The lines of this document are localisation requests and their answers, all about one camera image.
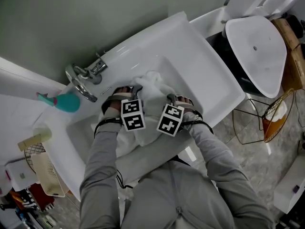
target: white sink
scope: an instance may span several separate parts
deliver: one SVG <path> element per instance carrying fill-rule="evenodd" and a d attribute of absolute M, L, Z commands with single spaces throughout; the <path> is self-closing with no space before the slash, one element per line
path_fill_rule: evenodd
<path fill-rule="evenodd" d="M 102 82 L 99 85 L 87 83 L 90 91 L 98 97 L 97 102 L 86 100 L 69 84 L 63 92 L 79 95 L 80 109 L 69 114 L 50 107 L 36 123 L 44 123 L 52 131 L 52 138 L 43 143 L 44 147 L 78 199 L 93 142 L 91 124 L 97 122 L 102 103 L 116 87 L 129 84 L 133 77 L 142 76 L 147 71 L 158 71 L 167 85 L 178 94 L 192 98 L 200 111 L 204 109 L 204 121 L 211 127 L 244 99 L 244 93 L 231 72 L 190 25 L 184 12 L 132 36 L 102 58 L 108 65 L 102 73 Z M 134 181 L 183 151 L 191 142 L 186 131 L 181 131 L 175 138 L 161 135 L 154 143 L 120 157 L 117 168 L 125 183 Z"/>
<path fill-rule="evenodd" d="M 277 96 L 286 46 L 276 27 L 265 17 L 230 20 L 225 25 L 230 46 L 254 86 L 266 97 Z"/>

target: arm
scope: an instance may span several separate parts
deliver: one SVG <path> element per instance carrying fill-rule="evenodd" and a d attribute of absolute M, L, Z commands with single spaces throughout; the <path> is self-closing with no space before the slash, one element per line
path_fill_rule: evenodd
<path fill-rule="evenodd" d="M 192 120 L 201 120 L 201 118 L 191 112 L 184 114 L 183 121 Z M 268 209 L 254 192 L 230 149 L 205 125 L 192 125 L 188 130 L 204 157 L 209 178 L 216 182 L 220 195 L 232 212 L 236 227 L 273 228 Z"/>
<path fill-rule="evenodd" d="M 108 108 L 105 118 L 116 118 L 120 112 Z M 80 228 L 119 228 L 120 212 L 116 186 L 116 136 L 120 124 L 108 123 L 97 130 L 89 151 L 81 192 Z"/>

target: faucet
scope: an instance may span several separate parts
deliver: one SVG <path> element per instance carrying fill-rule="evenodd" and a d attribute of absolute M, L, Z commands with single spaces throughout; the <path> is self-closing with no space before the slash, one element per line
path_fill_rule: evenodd
<path fill-rule="evenodd" d="M 89 101 L 96 102 L 97 97 L 90 93 L 90 91 L 85 87 L 85 85 L 78 78 L 78 74 L 86 79 L 89 82 L 92 82 L 94 85 L 98 85 L 102 81 L 101 72 L 108 68 L 106 63 L 100 57 L 98 53 L 96 55 L 100 58 L 100 60 L 96 63 L 96 65 L 90 69 L 83 69 L 76 64 L 68 65 L 65 69 L 66 75 L 69 81 L 75 86 L 75 88 Z"/>

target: person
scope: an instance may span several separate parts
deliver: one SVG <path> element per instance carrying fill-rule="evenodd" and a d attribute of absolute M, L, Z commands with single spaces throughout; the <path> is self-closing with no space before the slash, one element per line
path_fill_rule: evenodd
<path fill-rule="evenodd" d="M 126 87 L 119 92 L 128 92 Z M 179 101 L 190 103 L 187 98 Z M 104 118 L 120 116 L 113 101 Z M 201 120 L 185 109 L 183 121 Z M 118 123 L 97 130 L 90 149 L 81 192 L 81 229 L 271 229 L 273 220 L 251 187 L 229 148 L 204 124 L 187 126 L 205 160 L 208 178 L 170 160 L 143 176 L 120 226 L 115 165 Z"/>

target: wrist strap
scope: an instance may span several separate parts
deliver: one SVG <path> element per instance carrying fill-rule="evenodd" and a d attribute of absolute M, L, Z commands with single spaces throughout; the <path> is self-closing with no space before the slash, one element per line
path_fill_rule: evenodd
<path fill-rule="evenodd" d="M 101 126 L 101 125 L 104 125 L 104 124 L 107 124 L 107 123 L 118 123 L 118 124 L 123 124 L 123 121 L 121 118 L 111 118 L 111 119 L 106 119 L 106 120 L 102 120 L 101 122 L 99 122 L 96 127 L 95 127 L 95 130 L 94 130 L 94 138 L 95 138 L 95 134 L 96 134 L 96 131 L 97 129 Z"/>
<path fill-rule="evenodd" d="M 183 126 L 185 126 L 185 125 L 196 125 L 196 124 L 204 124 L 204 125 L 206 125 L 209 128 L 210 132 L 212 134 L 214 134 L 212 128 L 206 122 L 204 122 L 202 120 L 193 120 L 193 121 L 182 122 L 181 125 L 180 125 L 180 130 L 182 130 Z"/>

